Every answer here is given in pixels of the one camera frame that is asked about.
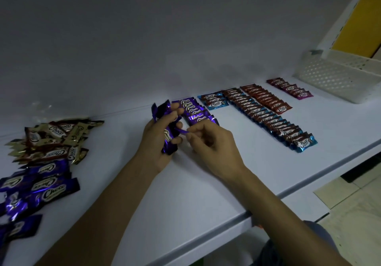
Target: white wall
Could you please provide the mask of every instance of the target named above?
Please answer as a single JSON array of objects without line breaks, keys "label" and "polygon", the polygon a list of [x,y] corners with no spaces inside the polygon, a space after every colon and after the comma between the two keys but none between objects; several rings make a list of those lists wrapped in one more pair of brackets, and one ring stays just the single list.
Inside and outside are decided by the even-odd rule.
[{"label": "white wall", "polygon": [[[1,0],[0,135],[44,116],[98,115],[217,90],[213,74],[230,86],[236,76],[250,82],[292,71],[349,2]],[[250,62],[221,57],[237,52]],[[189,66],[169,65],[182,59],[202,86],[187,83]]]}]

